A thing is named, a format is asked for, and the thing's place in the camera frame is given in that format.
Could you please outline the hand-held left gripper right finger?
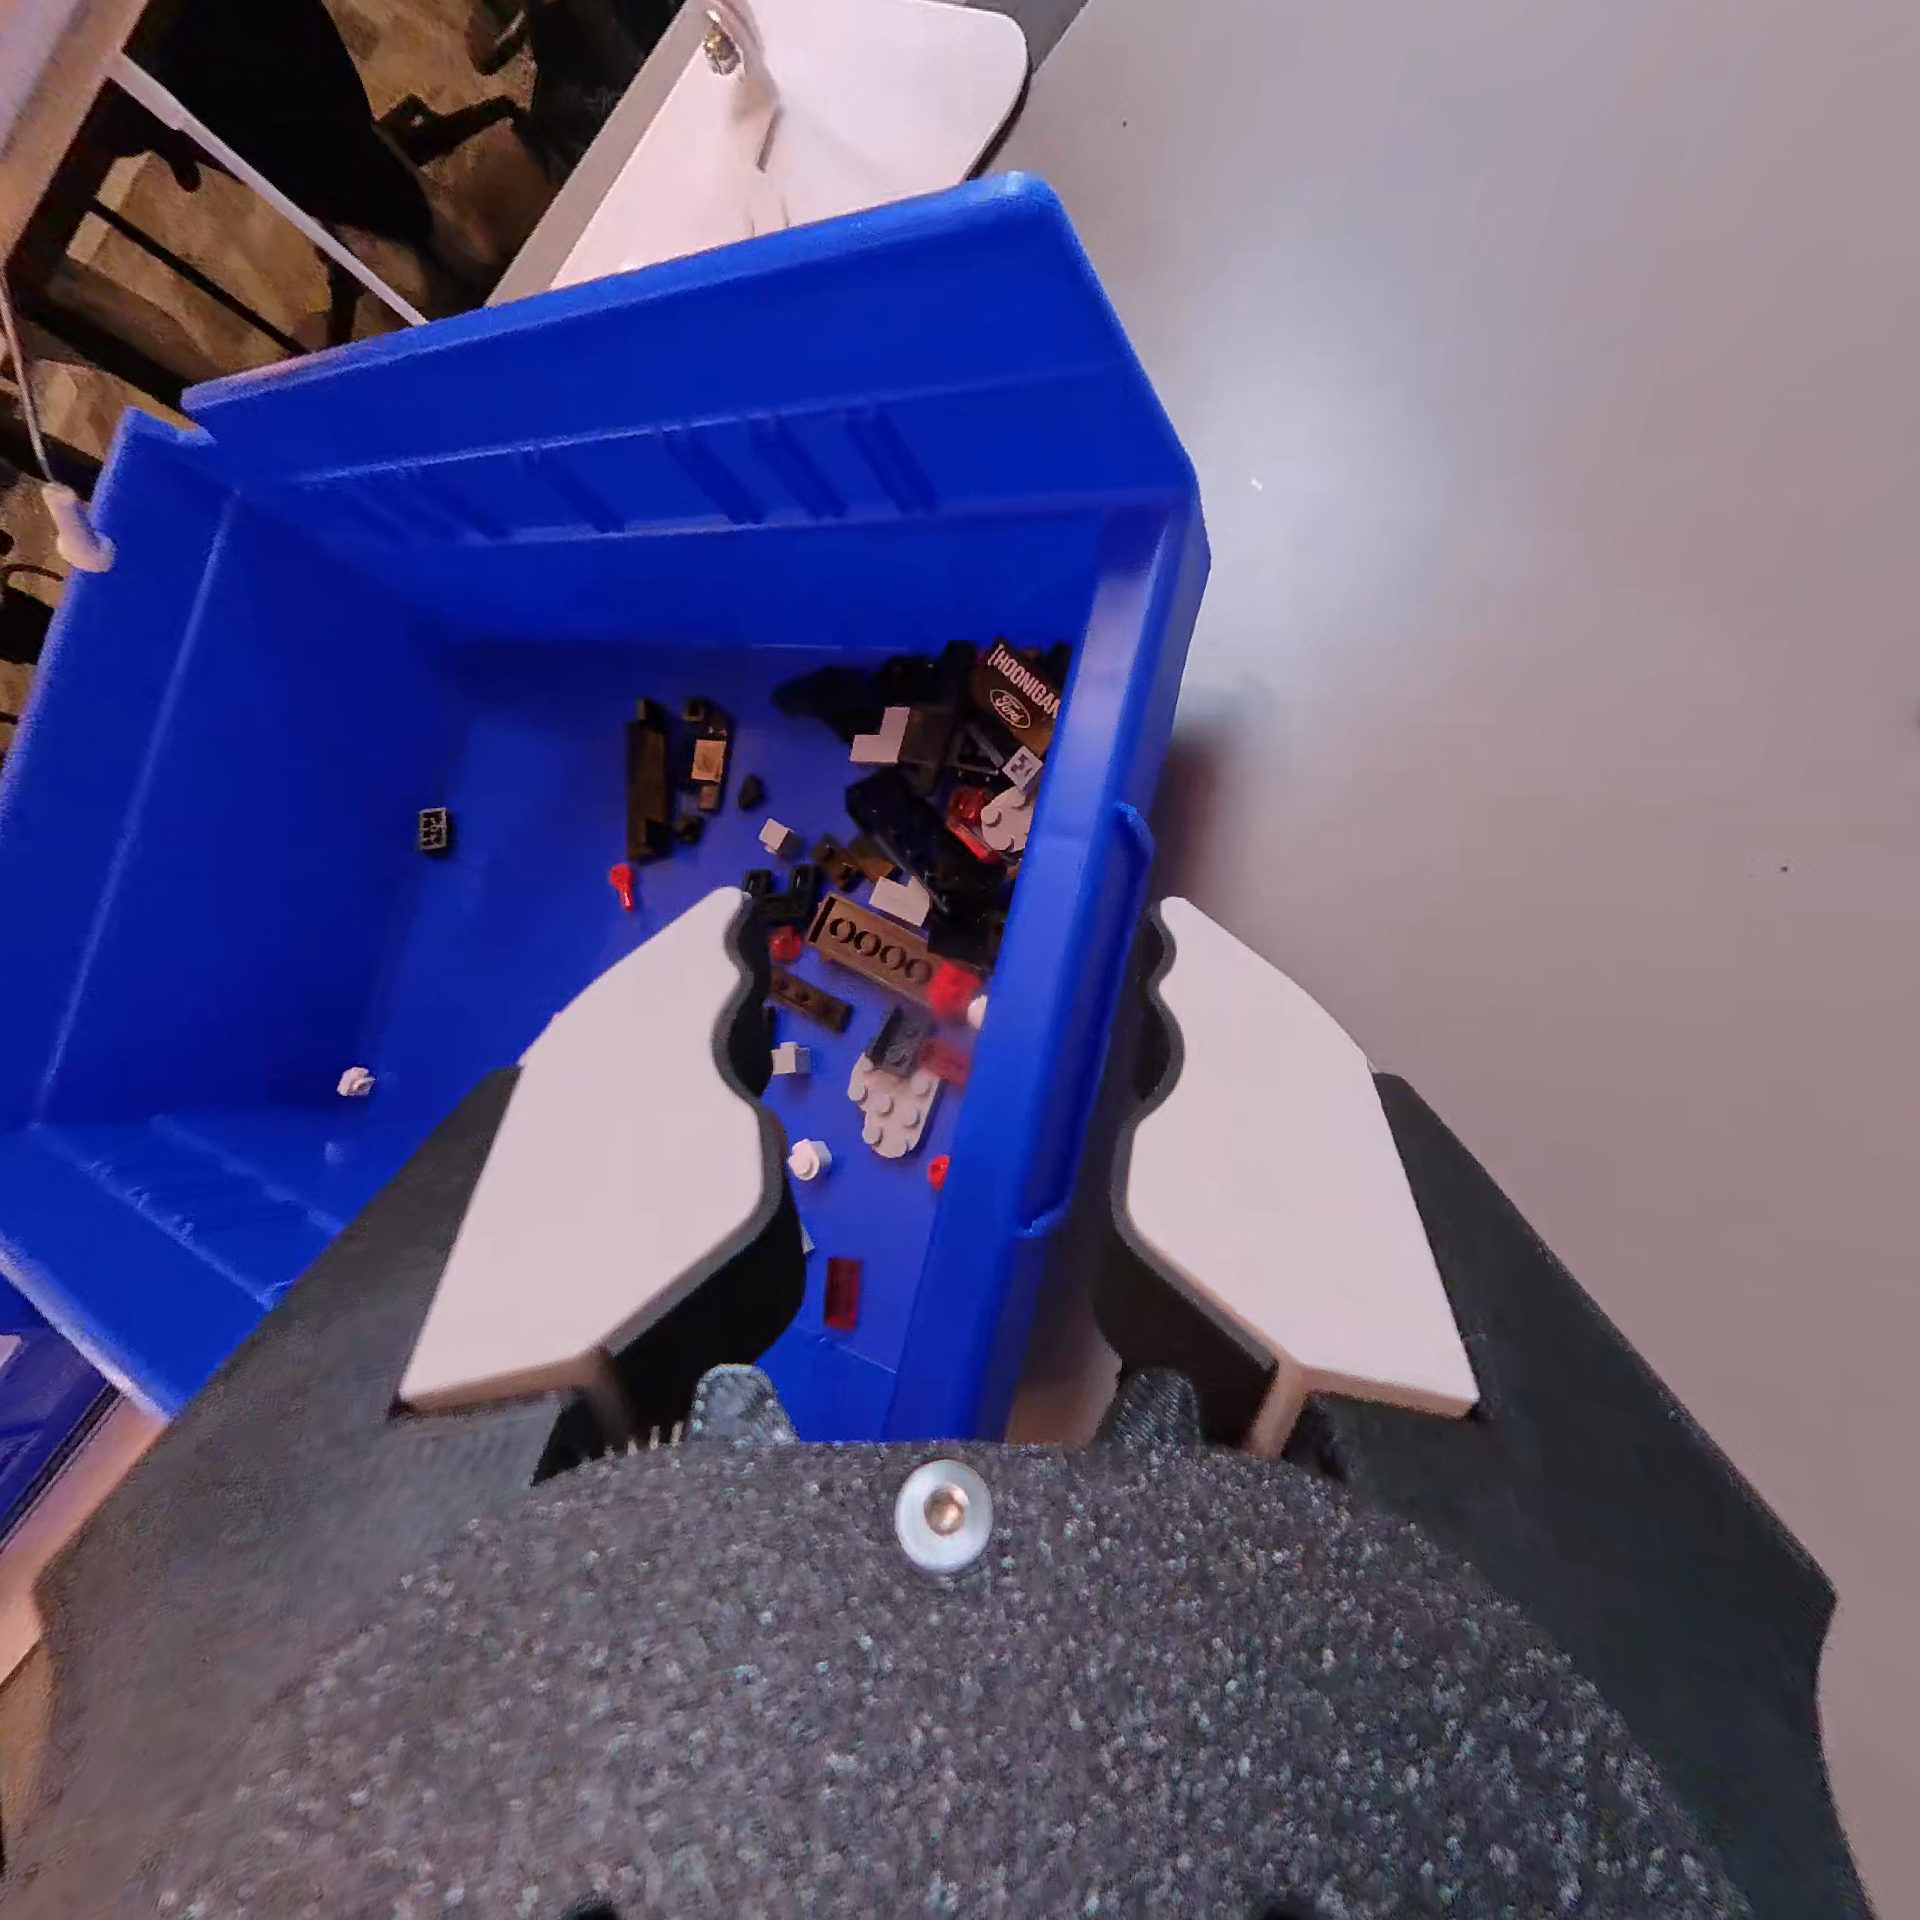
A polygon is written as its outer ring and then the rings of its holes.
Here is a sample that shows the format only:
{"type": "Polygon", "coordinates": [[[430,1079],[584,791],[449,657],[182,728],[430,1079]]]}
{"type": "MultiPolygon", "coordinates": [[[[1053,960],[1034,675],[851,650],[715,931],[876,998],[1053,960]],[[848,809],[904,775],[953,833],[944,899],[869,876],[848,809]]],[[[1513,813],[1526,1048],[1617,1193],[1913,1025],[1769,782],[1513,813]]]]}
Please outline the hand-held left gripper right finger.
{"type": "Polygon", "coordinates": [[[1369,1056],[1190,899],[1146,934],[1110,1350],[1182,1373],[1207,1434],[1291,1434],[1309,1395],[1463,1417],[1474,1363],[1369,1056]]]}

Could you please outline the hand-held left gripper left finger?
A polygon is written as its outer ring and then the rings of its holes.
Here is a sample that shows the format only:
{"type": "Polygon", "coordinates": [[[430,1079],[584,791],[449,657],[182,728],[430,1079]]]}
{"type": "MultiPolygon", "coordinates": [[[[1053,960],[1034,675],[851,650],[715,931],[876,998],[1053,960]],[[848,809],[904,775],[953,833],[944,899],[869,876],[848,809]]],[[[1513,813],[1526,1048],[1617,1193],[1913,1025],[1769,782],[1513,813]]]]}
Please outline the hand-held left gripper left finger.
{"type": "Polygon", "coordinates": [[[787,1136],[764,1079],[748,895],[715,888],[567,1000],[523,1050],[417,1340],[410,1413],[586,1391],[760,1246],[798,1257],[787,1136]]]}

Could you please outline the lego pieces pile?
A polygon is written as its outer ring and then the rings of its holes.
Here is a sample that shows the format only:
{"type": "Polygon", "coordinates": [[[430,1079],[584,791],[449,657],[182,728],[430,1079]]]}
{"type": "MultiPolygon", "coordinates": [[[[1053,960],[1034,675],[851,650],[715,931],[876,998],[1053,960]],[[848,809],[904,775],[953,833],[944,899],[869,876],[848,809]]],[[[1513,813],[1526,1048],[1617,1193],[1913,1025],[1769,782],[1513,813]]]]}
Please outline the lego pieces pile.
{"type": "Polygon", "coordinates": [[[1041,757],[1010,722],[1046,725],[1068,668],[1064,640],[951,624],[422,642],[352,708],[370,998],[309,1121],[307,1236],[343,1233],[488,1071],[735,888],[764,989],[732,1043],[782,1121],[796,1224],[618,1350],[663,1373],[801,1325],[894,1368],[1041,790],[1005,769],[1041,757]]]}

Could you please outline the blue plastic bin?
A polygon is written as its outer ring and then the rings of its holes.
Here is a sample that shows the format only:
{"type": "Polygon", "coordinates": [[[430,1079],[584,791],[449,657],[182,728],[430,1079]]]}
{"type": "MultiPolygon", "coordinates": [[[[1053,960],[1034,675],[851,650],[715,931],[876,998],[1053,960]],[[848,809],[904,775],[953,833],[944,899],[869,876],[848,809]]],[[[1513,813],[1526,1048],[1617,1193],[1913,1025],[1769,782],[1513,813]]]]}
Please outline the blue plastic bin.
{"type": "Polygon", "coordinates": [[[3,769],[3,1276],[180,1415],[494,1068],[715,888],[879,827],[852,701],[996,642],[1055,715],[985,1031],[883,1164],[852,1007],[764,1361],[805,1437],[985,1437],[1067,1224],[1207,575],[1044,179],[230,376],[129,417],[3,769]]]}

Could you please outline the white book stand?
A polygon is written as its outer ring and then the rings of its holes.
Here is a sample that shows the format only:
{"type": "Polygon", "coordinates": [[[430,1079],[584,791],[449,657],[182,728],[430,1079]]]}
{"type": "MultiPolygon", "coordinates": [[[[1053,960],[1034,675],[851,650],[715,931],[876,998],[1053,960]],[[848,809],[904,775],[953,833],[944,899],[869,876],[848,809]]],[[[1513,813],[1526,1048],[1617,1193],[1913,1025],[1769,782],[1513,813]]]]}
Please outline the white book stand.
{"type": "Polygon", "coordinates": [[[491,302],[944,190],[1028,88],[965,2],[685,2],[491,302]]]}

